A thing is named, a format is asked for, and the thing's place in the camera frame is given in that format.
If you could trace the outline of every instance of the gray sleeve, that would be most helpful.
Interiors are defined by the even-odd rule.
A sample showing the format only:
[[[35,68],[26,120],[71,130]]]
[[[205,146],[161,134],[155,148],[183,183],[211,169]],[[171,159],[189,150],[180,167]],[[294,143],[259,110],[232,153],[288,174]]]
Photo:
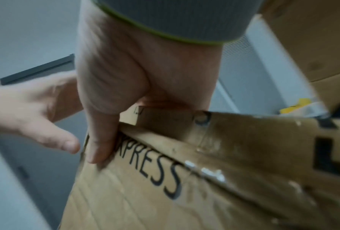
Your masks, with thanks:
[[[241,37],[262,0],[93,0],[144,30],[185,42],[216,44]]]

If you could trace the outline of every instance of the person's left hand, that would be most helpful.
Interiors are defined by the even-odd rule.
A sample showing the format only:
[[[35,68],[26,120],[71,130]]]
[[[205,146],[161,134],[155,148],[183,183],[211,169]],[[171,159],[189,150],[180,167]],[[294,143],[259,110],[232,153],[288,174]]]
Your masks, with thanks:
[[[22,135],[46,147],[76,153],[79,140],[53,122],[82,109],[75,71],[0,86],[0,133]]]

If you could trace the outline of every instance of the ribbed fabric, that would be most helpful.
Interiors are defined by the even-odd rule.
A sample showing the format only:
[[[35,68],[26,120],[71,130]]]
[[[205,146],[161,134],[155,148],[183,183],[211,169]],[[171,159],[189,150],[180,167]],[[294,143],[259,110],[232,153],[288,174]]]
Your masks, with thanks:
[[[93,0],[104,11],[160,36],[195,43],[240,38],[262,0]]]

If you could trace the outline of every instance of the yellow-green sleeve trim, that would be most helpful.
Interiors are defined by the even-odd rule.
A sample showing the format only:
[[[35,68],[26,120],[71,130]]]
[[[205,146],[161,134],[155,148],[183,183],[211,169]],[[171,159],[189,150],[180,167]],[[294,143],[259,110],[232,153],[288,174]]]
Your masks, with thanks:
[[[175,40],[175,41],[179,41],[179,42],[186,42],[186,43],[192,43],[192,44],[199,44],[199,45],[223,45],[224,43],[232,43],[235,42],[235,40],[231,40],[231,41],[200,41],[200,40],[196,40],[196,39],[188,39],[188,38],[181,38],[181,37],[177,37],[175,35],[171,35],[168,33],[164,33],[164,32],[160,32],[157,30],[154,30],[152,28],[149,28],[145,25],[142,25],[141,23],[135,22],[132,19],[129,19],[128,17],[124,16],[123,14],[120,14],[112,9],[110,9],[109,7],[107,7],[104,4],[100,4],[96,1],[92,1],[95,5],[97,5],[101,10],[103,10],[105,13],[108,13],[109,15],[118,18],[120,20],[123,20],[141,30],[144,30],[146,32],[158,35],[160,37],[166,38],[166,39],[170,39],[170,40]]]

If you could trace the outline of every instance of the hand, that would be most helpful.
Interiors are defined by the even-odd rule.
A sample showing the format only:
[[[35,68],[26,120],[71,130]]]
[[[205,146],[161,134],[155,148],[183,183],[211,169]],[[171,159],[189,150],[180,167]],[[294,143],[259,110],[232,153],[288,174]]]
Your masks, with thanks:
[[[75,71],[0,86],[0,133],[26,136],[46,147],[79,151],[79,140],[53,122],[80,110]]]
[[[207,110],[216,85],[222,46],[164,39],[101,11],[83,0],[76,67],[87,115],[87,161],[112,152],[119,114],[145,106]]]

